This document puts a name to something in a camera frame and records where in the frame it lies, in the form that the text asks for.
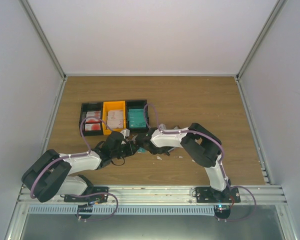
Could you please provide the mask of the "teal credit card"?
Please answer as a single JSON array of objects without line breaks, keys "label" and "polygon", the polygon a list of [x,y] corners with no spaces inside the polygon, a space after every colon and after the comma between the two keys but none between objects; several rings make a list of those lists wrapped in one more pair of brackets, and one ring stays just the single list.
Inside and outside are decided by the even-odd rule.
[{"label": "teal credit card", "polygon": [[138,153],[145,153],[145,152],[146,152],[146,150],[142,147],[140,147],[139,150],[138,150]]}]

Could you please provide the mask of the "brown leather card holder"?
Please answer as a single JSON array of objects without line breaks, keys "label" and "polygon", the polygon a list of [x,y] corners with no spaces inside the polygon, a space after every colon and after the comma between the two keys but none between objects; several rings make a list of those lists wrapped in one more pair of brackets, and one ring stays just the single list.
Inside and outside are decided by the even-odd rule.
[{"label": "brown leather card holder", "polygon": [[181,130],[180,128],[158,129],[153,127],[147,133],[138,134],[135,143],[143,149],[145,149],[145,144],[153,144],[159,148],[167,147],[170,155],[174,149],[182,148],[181,140],[186,134],[181,133]]}]

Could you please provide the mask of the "yellow card bin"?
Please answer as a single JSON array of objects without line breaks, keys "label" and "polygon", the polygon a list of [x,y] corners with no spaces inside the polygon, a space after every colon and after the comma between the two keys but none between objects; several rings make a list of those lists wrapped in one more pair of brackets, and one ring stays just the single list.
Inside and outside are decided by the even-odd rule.
[{"label": "yellow card bin", "polygon": [[109,135],[112,130],[120,132],[127,127],[126,123],[126,102],[105,101],[102,109],[102,130],[104,135]]}]

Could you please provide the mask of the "black card bin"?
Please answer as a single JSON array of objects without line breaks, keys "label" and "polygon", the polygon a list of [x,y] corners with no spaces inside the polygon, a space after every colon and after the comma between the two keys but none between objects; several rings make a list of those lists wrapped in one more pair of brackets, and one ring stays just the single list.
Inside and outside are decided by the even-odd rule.
[{"label": "black card bin", "polygon": [[103,135],[103,102],[82,103],[79,127],[81,122],[87,118],[82,125],[82,133],[85,137]]},{"label": "black card bin", "polygon": [[127,100],[125,102],[126,128],[131,133],[146,133],[149,128],[148,110],[144,112],[147,100]]}]

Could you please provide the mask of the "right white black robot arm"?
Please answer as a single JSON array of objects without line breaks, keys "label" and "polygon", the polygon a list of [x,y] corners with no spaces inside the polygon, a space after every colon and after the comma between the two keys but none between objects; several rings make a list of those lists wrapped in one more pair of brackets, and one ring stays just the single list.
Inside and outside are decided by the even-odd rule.
[{"label": "right white black robot arm", "polygon": [[222,160],[225,151],[222,142],[198,123],[181,129],[152,127],[140,133],[135,143],[153,155],[168,154],[172,148],[182,148],[192,160],[204,167],[209,179],[208,196],[218,203],[230,196],[230,182]]}]

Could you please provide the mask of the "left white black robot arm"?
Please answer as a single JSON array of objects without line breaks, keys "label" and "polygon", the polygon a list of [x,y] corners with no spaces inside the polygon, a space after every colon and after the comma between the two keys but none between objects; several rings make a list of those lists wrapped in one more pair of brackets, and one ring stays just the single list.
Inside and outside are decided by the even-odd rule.
[{"label": "left white black robot arm", "polygon": [[30,190],[30,198],[41,203],[56,195],[74,195],[80,201],[88,202],[93,197],[92,183],[84,176],[71,175],[105,168],[114,160],[133,156],[138,150],[134,141],[115,131],[85,152],[63,154],[54,149],[47,150],[23,174],[21,181]]}]

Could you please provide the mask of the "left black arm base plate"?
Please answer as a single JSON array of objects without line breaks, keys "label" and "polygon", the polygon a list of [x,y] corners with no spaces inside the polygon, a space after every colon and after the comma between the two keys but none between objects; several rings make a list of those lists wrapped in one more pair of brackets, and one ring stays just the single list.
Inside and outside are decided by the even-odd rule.
[{"label": "left black arm base plate", "polygon": [[61,195],[66,203],[106,203],[108,201],[109,187],[93,186],[88,187],[81,195]]}]

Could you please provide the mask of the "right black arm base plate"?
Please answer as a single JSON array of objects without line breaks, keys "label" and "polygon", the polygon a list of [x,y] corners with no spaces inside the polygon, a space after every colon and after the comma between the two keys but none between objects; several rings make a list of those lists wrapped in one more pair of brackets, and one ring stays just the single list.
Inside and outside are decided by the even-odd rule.
[{"label": "right black arm base plate", "polygon": [[191,195],[197,203],[240,203],[241,198],[237,187],[218,191],[212,187],[195,187]]}]

